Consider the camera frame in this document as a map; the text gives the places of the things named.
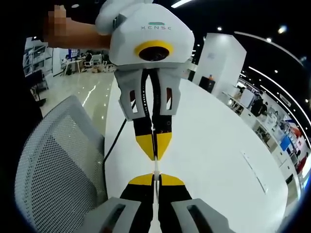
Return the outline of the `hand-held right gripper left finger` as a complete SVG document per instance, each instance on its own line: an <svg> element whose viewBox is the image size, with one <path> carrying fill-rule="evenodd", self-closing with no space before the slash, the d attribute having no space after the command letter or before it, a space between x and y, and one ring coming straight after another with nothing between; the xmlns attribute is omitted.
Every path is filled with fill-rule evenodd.
<svg viewBox="0 0 311 233"><path fill-rule="evenodd" d="M111 197L84 218L81 233L147 233L153 219L154 174L132 179L119 198Z"/></svg>

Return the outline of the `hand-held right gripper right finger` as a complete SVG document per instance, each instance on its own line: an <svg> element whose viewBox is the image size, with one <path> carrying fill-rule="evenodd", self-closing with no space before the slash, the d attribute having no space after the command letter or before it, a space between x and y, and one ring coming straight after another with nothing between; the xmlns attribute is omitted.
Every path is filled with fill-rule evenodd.
<svg viewBox="0 0 311 233"><path fill-rule="evenodd" d="M160 174L158 220L163 233L232 233L228 219L193 199L179 178Z"/></svg>

